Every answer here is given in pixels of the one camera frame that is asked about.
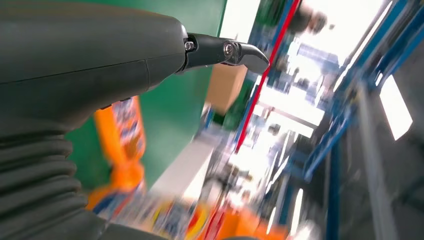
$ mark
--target robotic arm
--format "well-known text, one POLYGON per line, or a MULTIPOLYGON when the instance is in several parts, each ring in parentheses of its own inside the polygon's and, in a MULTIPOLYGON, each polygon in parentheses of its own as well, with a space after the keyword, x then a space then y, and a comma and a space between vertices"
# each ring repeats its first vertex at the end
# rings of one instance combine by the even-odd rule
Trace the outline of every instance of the robotic arm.
POLYGON ((146 11, 36 1, 0 11, 0 239, 157 238, 84 210, 64 134, 174 73, 219 63, 262 73, 267 58, 146 11))

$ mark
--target metal screw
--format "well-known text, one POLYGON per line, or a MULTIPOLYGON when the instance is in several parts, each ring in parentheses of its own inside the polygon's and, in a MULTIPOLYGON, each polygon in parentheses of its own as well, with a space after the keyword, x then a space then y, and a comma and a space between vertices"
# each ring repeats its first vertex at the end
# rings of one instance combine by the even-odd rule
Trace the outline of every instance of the metal screw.
POLYGON ((195 43, 192 41, 187 41, 186 43, 184 43, 184 47, 186 51, 193 50, 195 48, 195 43))
POLYGON ((233 45, 229 42, 224 44, 224 54, 231 55, 233 53, 233 45))

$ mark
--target detergent bottle label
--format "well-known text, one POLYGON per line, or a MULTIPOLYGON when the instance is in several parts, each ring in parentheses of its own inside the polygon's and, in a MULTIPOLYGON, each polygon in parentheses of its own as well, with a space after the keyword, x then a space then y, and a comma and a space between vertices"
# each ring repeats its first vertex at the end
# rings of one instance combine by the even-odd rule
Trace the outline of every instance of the detergent bottle label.
POLYGON ((142 151, 144 144, 138 105, 132 97, 112 104, 112 111, 125 154, 129 159, 135 158, 142 151))
POLYGON ((112 223, 150 232, 166 239, 204 239, 211 232, 213 208, 196 201, 166 198, 162 195, 133 192, 125 199, 116 198, 98 214, 112 223))

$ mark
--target orange detergent bottle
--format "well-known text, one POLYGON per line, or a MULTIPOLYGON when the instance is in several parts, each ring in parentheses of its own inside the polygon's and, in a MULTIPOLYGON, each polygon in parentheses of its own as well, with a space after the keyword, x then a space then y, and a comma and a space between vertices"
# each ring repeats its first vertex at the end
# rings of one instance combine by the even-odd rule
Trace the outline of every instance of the orange detergent bottle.
POLYGON ((89 210, 111 193, 127 193, 144 185, 144 167, 140 159, 146 150, 138 96, 96 111, 94 121, 103 153, 112 171, 110 185, 98 188, 89 195, 89 210))

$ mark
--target cardboard box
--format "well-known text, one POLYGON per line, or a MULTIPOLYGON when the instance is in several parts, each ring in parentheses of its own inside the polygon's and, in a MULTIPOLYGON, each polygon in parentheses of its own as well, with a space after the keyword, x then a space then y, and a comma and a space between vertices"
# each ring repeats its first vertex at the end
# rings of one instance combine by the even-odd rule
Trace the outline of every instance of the cardboard box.
POLYGON ((211 108, 224 115, 239 96, 248 69, 244 66, 213 66, 207 89, 206 102, 211 108))

